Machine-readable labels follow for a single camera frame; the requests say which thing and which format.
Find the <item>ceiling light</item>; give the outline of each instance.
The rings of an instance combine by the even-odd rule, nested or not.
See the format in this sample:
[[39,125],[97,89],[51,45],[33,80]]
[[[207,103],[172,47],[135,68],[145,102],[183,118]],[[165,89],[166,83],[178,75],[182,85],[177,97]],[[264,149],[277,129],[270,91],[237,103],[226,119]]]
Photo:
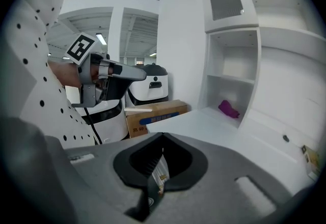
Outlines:
[[102,45],[106,45],[104,37],[101,33],[96,33],[97,38],[101,41]]

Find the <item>polka dot shirt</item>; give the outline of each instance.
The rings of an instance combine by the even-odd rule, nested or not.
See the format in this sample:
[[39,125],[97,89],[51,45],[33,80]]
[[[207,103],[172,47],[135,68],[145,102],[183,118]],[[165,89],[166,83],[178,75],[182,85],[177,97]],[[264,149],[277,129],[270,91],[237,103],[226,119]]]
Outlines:
[[3,23],[0,47],[6,116],[39,127],[63,148],[94,145],[95,135],[66,97],[48,63],[46,33],[63,0],[15,0]]

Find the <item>purple object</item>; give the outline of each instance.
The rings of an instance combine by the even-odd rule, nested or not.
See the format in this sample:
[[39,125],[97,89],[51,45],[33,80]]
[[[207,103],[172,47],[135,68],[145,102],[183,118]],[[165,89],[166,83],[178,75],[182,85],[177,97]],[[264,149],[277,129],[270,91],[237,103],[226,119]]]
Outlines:
[[219,109],[229,117],[239,118],[239,112],[232,108],[231,104],[227,100],[223,100],[219,105]]

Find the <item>apriltag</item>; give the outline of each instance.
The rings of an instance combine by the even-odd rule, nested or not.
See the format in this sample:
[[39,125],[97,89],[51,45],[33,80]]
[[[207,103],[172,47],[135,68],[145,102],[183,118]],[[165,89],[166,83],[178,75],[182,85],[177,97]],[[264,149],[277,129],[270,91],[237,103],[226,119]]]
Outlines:
[[65,52],[65,56],[80,66],[96,42],[96,38],[82,32]]

